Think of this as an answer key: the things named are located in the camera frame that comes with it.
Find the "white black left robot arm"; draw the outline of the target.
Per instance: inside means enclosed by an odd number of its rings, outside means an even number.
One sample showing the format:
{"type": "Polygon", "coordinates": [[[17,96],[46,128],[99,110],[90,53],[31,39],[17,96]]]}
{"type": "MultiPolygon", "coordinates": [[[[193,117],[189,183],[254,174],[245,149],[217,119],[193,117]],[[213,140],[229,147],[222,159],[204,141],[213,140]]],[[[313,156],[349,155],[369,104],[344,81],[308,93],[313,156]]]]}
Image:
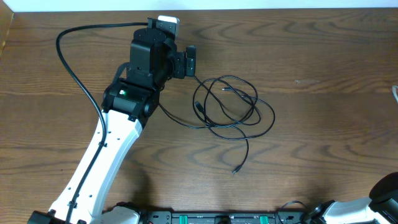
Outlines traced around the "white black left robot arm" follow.
{"type": "Polygon", "coordinates": [[[178,52],[178,25],[154,20],[140,23],[131,43],[130,61],[107,87],[96,132],[68,185],[48,212],[34,211],[29,223],[139,223],[140,212],[104,203],[128,150],[159,105],[160,91],[171,78],[195,73],[196,48],[178,52]]]}

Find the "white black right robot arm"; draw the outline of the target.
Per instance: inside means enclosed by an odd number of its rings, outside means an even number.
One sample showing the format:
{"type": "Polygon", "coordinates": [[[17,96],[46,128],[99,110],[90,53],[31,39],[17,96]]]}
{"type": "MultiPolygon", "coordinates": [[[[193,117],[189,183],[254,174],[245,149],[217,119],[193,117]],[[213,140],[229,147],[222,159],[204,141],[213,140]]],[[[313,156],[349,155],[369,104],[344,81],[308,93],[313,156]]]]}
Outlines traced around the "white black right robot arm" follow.
{"type": "Polygon", "coordinates": [[[368,197],[349,202],[330,200],[311,211],[305,223],[385,223],[397,224],[397,172],[386,175],[368,197]]]}

